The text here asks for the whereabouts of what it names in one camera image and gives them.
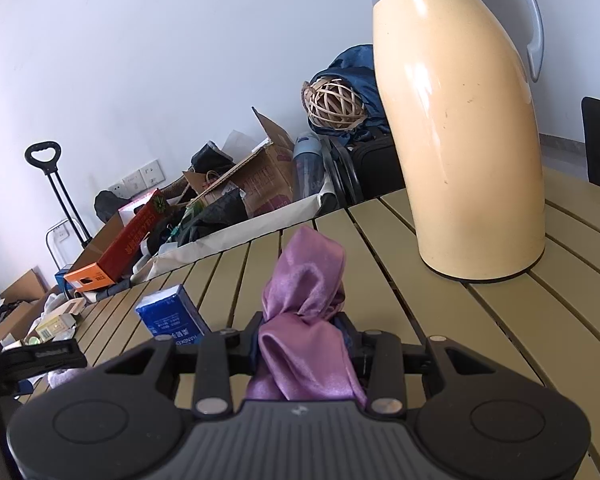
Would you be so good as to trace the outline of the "purple satin scrunchie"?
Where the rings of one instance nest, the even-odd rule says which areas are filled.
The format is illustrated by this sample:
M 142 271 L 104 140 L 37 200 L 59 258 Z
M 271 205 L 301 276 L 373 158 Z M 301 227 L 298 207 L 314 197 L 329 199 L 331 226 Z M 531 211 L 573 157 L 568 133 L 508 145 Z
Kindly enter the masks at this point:
M 346 252 L 302 226 L 294 232 L 262 292 L 260 361 L 248 400 L 366 404 L 342 333 L 330 320 L 343 308 Z

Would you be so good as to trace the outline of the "small yellow carton box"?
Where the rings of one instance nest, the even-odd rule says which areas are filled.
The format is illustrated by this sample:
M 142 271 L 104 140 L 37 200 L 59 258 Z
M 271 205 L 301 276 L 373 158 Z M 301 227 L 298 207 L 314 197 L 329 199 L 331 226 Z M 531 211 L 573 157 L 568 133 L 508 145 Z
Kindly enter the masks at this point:
M 76 333 L 76 318 L 70 313 L 42 318 L 24 338 L 25 344 L 45 344 L 50 341 L 71 339 Z

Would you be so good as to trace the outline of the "blue tissue pack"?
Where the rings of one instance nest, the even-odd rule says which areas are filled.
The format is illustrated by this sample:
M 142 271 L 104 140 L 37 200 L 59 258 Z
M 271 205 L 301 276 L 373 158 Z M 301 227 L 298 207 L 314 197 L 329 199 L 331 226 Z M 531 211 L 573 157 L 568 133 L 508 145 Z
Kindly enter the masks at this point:
M 152 336 L 170 336 L 178 346 L 199 344 L 211 333 L 183 285 L 147 295 L 136 305 L 135 312 Z

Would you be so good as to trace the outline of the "open cardboard box on floor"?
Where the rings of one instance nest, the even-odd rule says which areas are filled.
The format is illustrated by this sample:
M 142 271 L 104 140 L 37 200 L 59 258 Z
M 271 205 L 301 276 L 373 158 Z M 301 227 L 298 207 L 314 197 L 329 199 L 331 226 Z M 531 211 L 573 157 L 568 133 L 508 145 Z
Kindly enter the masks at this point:
M 29 333 L 33 321 L 40 316 L 50 289 L 31 269 L 0 293 L 0 347 L 4 341 L 20 341 Z

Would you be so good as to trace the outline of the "orange shoe box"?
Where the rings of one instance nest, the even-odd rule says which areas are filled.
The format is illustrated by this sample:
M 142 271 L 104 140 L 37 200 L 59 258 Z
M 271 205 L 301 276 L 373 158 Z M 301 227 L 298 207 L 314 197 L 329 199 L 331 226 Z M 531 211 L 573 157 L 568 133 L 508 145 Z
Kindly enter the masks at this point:
M 135 261 L 140 242 L 168 210 L 158 188 L 118 209 L 65 273 L 65 281 L 77 292 L 116 284 Z

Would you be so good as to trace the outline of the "white canvas bin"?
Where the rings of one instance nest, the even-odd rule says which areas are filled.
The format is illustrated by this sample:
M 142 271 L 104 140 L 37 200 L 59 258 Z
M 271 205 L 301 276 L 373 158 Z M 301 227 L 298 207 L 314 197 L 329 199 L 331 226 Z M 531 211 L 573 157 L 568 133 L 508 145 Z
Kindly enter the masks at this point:
M 155 255 L 132 275 L 131 284 L 137 285 L 147 282 L 158 275 L 176 270 L 189 263 L 195 263 L 208 256 L 225 252 L 266 234 L 296 226 L 299 223 L 324 216 L 324 214 L 330 214 L 340 207 L 336 195 L 332 193 L 330 188 L 326 188 L 325 191 L 316 195 Z

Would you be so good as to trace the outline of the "brown cardboard box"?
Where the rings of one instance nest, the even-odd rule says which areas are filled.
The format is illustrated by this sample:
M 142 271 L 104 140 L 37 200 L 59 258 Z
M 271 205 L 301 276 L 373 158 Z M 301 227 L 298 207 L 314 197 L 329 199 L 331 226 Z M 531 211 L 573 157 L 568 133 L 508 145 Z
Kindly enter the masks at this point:
M 252 111 L 260 122 L 266 141 L 217 178 L 212 178 L 209 171 L 204 174 L 184 171 L 184 179 L 196 192 L 195 202 L 209 206 L 222 195 L 237 190 L 248 217 L 252 218 L 294 201 L 294 142 L 276 122 L 255 108 Z

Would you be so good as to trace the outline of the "black suitcase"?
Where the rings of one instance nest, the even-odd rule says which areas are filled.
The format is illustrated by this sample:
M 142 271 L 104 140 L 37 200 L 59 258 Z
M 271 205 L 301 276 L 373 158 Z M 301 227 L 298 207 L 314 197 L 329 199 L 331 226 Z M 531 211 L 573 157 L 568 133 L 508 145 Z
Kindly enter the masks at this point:
M 334 136 L 322 136 L 323 160 L 341 207 L 384 196 L 405 188 L 393 137 L 370 128 L 368 138 L 348 148 Z

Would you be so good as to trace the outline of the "grey blue water bottle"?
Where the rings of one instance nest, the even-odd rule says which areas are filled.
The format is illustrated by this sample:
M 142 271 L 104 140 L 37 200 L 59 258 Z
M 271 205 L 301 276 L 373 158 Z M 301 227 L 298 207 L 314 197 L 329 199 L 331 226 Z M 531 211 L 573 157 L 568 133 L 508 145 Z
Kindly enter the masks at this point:
M 324 183 L 322 144 L 314 133 L 298 136 L 292 153 L 294 200 L 303 200 L 321 191 Z

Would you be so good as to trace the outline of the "wicker rattan ball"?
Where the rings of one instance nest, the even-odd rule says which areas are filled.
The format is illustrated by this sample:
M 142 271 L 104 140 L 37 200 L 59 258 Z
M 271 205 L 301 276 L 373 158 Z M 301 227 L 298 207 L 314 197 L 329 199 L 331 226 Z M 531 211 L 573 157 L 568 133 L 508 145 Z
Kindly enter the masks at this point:
M 362 98 L 347 81 L 323 76 L 301 87 L 301 101 L 309 123 L 317 128 L 351 131 L 366 121 Z

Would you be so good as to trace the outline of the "dark blue fabric bag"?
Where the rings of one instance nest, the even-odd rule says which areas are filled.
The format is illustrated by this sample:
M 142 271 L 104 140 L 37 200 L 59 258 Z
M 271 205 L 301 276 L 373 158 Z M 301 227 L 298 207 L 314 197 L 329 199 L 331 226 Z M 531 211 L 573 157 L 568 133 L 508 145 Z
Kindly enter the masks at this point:
M 371 44 L 359 44 L 340 53 L 301 87 L 301 103 L 309 127 L 333 136 L 341 144 L 365 142 L 379 131 L 390 133 L 381 103 Z

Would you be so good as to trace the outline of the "beige thermos jug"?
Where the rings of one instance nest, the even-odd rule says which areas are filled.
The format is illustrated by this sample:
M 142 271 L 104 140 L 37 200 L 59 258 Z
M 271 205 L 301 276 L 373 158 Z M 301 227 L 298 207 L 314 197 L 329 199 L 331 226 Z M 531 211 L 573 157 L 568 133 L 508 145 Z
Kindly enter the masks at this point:
M 545 247 L 538 2 L 524 0 L 533 32 L 519 53 L 482 0 L 372 1 L 377 89 L 422 261 L 470 282 L 524 272 Z

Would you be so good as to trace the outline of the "white metal trolley frame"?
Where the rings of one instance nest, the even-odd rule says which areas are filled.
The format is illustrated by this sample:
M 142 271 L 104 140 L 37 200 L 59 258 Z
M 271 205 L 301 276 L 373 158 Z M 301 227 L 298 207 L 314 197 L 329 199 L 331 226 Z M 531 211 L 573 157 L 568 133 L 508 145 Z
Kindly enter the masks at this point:
M 45 245 L 57 270 L 71 266 L 82 252 L 68 219 L 60 220 L 47 230 Z

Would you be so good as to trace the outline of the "wall socket panel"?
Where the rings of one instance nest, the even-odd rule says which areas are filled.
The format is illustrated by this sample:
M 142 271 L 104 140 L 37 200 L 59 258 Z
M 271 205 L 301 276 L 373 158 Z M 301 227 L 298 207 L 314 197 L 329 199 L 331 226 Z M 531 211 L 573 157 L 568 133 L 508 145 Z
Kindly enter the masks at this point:
M 126 177 L 110 185 L 108 190 L 121 198 L 132 198 L 164 181 L 164 173 L 158 159 L 148 162 L 140 169 L 132 171 Z

